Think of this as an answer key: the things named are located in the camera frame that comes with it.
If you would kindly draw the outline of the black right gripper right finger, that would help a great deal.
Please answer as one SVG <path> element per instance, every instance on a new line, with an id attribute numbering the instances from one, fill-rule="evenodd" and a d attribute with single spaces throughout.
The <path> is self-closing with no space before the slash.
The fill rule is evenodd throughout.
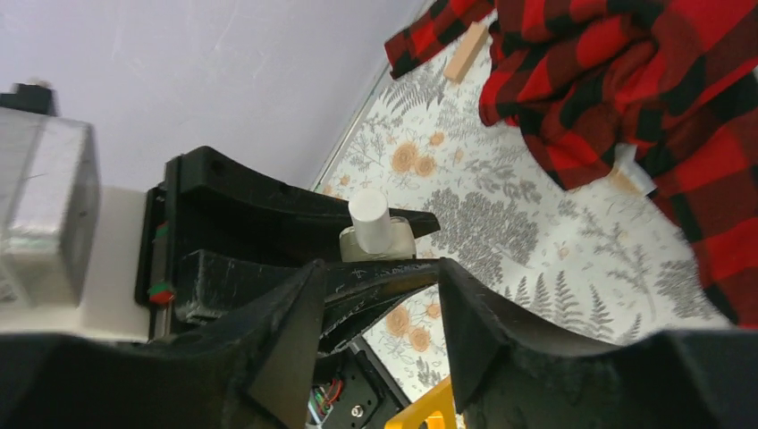
<path id="1" fill-rule="evenodd" d="M 673 330 L 616 346 L 439 262 L 456 409 L 471 428 L 754 428 L 757 334 Z"/>

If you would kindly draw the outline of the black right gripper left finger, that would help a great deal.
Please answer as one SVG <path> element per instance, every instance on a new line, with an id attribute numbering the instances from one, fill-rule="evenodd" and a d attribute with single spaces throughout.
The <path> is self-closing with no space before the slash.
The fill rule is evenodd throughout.
<path id="1" fill-rule="evenodd" d="M 173 339 L 116 346 L 1 339 L 4 428 L 301 428 L 324 313 L 311 262 L 263 297 Z"/>

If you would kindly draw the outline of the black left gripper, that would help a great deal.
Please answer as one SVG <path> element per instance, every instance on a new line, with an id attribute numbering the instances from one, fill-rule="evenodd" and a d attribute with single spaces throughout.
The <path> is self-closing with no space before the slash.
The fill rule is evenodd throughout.
<path id="1" fill-rule="evenodd" d="M 136 302 L 150 337 L 189 331 L 325 265 L 318 353 L 343 351 L 399 303 L 437 283 L 437 259 L 340 260 L 346 201 L 291 186 L 211 147 L 176 156 L 147 194 Z"/>

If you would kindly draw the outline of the white cap nail polish bottle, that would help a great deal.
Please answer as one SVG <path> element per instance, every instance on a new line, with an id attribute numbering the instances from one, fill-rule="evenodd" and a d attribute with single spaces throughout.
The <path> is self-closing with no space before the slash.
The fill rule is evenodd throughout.
<path id="1" fill-rule="evenodd" d="M 339 235 L 343 262 L 416 257 L 416 240 L 408 220 L 390 215 L 388 201 L 382 191 L 358 191 L 349 200 L 348 209 L 352 225 Z"/>

